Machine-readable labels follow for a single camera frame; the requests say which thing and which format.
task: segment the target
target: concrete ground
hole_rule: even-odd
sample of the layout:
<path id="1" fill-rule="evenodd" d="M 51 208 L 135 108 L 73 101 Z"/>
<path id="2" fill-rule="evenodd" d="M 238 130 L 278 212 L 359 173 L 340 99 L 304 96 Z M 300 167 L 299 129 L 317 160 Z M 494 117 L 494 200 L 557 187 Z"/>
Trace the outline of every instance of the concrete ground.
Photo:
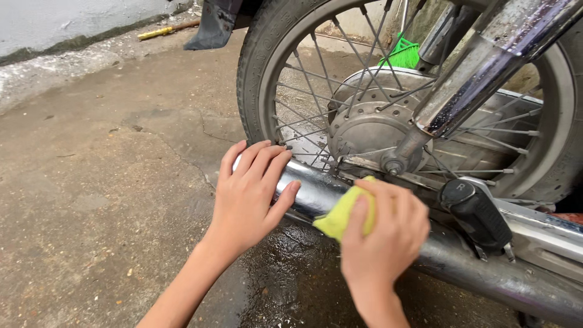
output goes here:
<path id="1" fill-rule="evenodd" d="M 134 326 L 205 233 L 219 160 L 245 138 L 244 31 L 210 51 L 181 50 L 189 37 L 0 116 L 0 326 Z M 190 326 L 364 327 L 339 261 L 334 241 L 282 222 Z M 413 327 L 518 327 L 506 306 L 414 271 L 396 288 Z"/>

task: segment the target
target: chrome muffler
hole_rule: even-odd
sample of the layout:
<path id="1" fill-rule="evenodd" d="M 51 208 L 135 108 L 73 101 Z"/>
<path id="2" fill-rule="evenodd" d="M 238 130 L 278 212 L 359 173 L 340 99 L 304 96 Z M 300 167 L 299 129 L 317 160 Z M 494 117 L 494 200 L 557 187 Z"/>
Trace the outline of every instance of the chrome muffler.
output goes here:
<path id="1" fill-rule="evenodd" d="M 301 187 L 292 209 L 299 215 L 287 217 L 303 223 L 327 214 L 349 188 L 333 176 L 292 159 L 282 173 L 274 199 L 297 179 Z M 503 256 L 490 257 L 488 262 L 480 260 L 457 232 L 433 220 L 429 238 L 413 267 L 536 317 L 565 327 L 583 326 L 581 284 L 521 259 L 513 263 Z"/>

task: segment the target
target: green broom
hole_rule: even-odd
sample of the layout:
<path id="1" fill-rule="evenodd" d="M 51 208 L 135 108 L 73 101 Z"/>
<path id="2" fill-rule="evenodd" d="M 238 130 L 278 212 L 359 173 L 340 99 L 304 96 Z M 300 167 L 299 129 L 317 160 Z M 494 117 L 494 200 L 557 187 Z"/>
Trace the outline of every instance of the green broom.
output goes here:
<path id="1" fill-rule="evenodd" d="M 409 1 L 404 0 L 403 4 L 403 19 L 401 21 L 401 31 L 405 28 L 405 19 L 407 18 L 407 7 L 409 6 Z M 397 33 L 397 38 L 399 41 L 397 42 L 396 47 L 391 51 L 389 54 L 389 62 L 391 66 L 395 67 L 402 67 L 402 68 L 415 68 L 417 62 L 419 61 L 419 43 L 413 43 L 409 40 L 405 40 L 405 38 L 401 37 L 403 32 Z M 378 65 L 388 66 L 387 61 L 385 58 L 381 58 L 381 61 L 378 62 Z"/>

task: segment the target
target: hand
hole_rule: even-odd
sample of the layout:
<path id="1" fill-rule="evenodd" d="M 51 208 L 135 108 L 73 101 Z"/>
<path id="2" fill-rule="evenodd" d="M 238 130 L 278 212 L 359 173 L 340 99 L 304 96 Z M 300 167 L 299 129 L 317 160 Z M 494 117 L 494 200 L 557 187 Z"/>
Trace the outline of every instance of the hand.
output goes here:
<path id="1" fill-rule="evenodd" d="M 417 257 L 430 224 L 427 207 L 409 189 L 378 180 L 357 180 L 355 184 L 376 198 L 375 226 L 363 236 L 368 201 L 361 196 L 342 237 L 341 268 L 356 308 L 369 326 L 375 326 L 371 321 L 395 306 L 402 314 L 394 282 Z M 404 315 L 401 317 L 408 326 Z"/>
<path id="2" fill-rule="evenodd" d="M 243 154 L 232 172 L 240 152 Z M 290 182 L 269 208 L 290 158 L 291 151 L 272 146 L 269 140 L 246 150 L 244 140 L 232 146 L 221 161 L 215 212 L 202 242 L 212 243 L 223 254 L 236 258 L 273 230 L 292 206 L 301 184 L 299 180 Z"/>

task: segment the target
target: front wheel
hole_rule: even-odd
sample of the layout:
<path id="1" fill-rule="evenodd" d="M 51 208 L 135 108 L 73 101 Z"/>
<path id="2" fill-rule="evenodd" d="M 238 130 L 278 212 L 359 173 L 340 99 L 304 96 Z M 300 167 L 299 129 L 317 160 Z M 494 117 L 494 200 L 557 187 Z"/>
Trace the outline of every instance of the front wheel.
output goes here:
<path id="1" fill-rule="evenodd" d="M 377 42 L 387 30 L 382 24 L 389 25 L 384 6 L 265 1 L 237 71 L 249 140 L 292 145 L 297 159 L 322 170 L 342 155 L 396 146 L 436 74 L 376 67 L 388 51 Z M 414 174 L 441 182 L 451 178 L 449 170 L 475 176 L 488 180 L 500 198 L 555 203 L 569 194 L 583 168 L 583 83 L 577 83 L 583 39 L 575 37 L 582 26 L 577 23 L 560 44 L 526 65 L 513 78 L 518 87 L 511 81 L 505 88 L 512 91 L 500 89 L 464 130 L 434 140 Z M 353 30 L 365 33 L 354 36 Z"/>

